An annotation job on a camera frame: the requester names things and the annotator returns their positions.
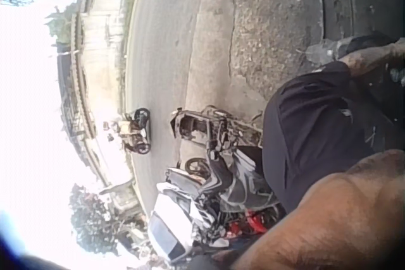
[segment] person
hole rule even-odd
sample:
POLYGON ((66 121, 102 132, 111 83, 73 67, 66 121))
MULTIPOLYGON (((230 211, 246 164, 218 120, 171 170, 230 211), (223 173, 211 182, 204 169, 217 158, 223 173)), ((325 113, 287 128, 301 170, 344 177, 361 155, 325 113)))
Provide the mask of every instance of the person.
POLYGON ((376 269, 405 237, 403 137, 375 153, 346 90, 404 56, 400 39, 283 85, 265 111, 263 169, 288 215, 250 247, 199 256, 188 269, 376 269))

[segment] sky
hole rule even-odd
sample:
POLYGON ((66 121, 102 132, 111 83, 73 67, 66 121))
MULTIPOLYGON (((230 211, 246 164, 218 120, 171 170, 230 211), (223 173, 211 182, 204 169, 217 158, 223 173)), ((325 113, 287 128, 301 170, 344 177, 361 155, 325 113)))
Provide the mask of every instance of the sky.
POLYGON ((71 236, 70 189, 92 176, 62 131, 56 58, 50 57, 56 50, 44 17, 72 1, 0 6, 0 209, 8 215, 1 228, 22 240, 20 252, 71 270, 125 269, 137 264, 135 257, 89 254, 71 236))

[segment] road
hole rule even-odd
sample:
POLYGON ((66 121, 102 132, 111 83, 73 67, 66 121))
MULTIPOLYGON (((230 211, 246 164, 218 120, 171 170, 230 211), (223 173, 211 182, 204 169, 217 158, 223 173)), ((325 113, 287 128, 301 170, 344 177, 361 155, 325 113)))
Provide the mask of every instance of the road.
POLYGON ((133 156, 147 215, 167 166, 178 160, 170 113, 185 102, 192 40, 200 0, 137 0, 128 42, 127 111, 151 111, 152 149, 133 156))

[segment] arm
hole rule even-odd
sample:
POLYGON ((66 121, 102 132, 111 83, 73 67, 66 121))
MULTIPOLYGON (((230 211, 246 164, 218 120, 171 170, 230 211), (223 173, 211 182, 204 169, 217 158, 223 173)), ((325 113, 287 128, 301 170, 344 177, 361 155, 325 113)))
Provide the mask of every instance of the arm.
POLYGON ((340 58, 339 61, 349 67, 352 77, 357 77, 375 69, 392 58, 400 58, 404 55, 405 42, 403 39, 400 39, 395 44, 358 50, 340 58))

